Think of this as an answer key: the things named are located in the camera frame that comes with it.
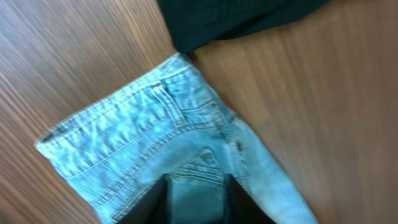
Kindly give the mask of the folded black garment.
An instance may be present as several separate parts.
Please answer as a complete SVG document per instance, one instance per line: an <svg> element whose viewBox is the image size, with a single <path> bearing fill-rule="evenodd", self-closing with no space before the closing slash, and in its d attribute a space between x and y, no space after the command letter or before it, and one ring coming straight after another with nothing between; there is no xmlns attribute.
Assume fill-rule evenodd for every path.
<svg viewBox="0 0 398 224"><path fill-rule="evenodd" d="M298 21L329 0L158 0L174 48L189 54L214 40L229 40Z"/></svg>

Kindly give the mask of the light blue denim shorts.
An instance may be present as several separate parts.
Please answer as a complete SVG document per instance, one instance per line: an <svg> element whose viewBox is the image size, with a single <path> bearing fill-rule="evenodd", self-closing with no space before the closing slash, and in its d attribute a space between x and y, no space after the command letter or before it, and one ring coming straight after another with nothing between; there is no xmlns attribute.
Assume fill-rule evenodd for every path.
<svg viewBox="0 0 398 224"><path fill-rule="evenodd" d="M118 223L165 174L171 223L223 223L228 174L274 222L316 222L255 132L182 54L58 123L35 146L103 223Z"/></svg>

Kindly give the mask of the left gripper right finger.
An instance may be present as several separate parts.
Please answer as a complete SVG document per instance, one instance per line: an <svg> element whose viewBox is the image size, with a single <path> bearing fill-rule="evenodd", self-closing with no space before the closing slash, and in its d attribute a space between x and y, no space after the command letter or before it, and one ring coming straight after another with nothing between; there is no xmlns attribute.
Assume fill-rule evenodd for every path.
<svg viewBox="0 0 398 224"><path fill-rule="evenodd" d="M244 190L233 175L225 175L224 215L225 224L275 224Z"/></svg>

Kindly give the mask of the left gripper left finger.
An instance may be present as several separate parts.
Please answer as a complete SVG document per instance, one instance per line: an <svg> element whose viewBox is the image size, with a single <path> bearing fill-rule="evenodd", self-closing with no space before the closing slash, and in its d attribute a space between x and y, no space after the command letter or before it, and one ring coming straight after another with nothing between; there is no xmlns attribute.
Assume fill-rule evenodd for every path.
<svg viewBox="0 0 398 224"><path fill-rule="evenodd" d="M163 175L118 224L171 224L171 180Z"/></svg>

